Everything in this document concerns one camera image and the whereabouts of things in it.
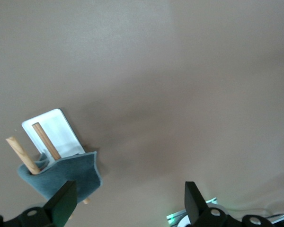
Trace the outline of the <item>white towel rack wooden bars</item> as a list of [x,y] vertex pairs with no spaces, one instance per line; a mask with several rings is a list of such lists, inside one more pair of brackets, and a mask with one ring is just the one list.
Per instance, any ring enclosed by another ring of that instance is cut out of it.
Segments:
[[[44,153],[50,163],[61,158],[86,153],[61,109],[53,109],[26,120],[22,122],[22,127],[40,154]],[[15,137],[9,137],[6,141],[31,174],[36,175],[41,172]]]

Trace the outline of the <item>grey microfibre towel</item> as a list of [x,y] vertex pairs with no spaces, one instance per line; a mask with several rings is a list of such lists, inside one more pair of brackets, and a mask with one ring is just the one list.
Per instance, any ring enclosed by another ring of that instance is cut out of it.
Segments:
[[50,163],[49,158],[43,153],[35,162],[41,169],[40,173],[33,175],[22,164],[18,167],[18,175],[47,200],[67,181],[75,181],[77,202],[80,203],[103,184],[96,161],[95,151],[61,158],[53,163]]

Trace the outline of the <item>brown table cover sheet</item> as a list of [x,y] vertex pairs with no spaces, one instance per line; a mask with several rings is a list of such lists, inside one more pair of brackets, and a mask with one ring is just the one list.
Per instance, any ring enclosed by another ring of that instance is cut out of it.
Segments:
[[66,227],[168,227],[186,181],[235,218],[284,213],[284,0],[0,0],[0,214],[23,121],[63,110],[103,185]]

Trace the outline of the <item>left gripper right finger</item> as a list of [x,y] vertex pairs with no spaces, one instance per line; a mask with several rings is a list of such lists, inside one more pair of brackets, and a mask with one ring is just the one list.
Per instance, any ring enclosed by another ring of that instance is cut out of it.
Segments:
[[209,207],[195,182],[185,182],[184,200],[191,227],[226,227],[225,212],[216,207]]

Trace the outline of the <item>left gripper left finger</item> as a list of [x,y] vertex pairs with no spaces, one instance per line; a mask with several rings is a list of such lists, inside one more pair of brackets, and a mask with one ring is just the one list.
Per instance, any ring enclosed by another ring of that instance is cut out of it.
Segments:
[[76,182],[67,181],[43,207],[23,211],[4,227],[64,227],[76,206]]

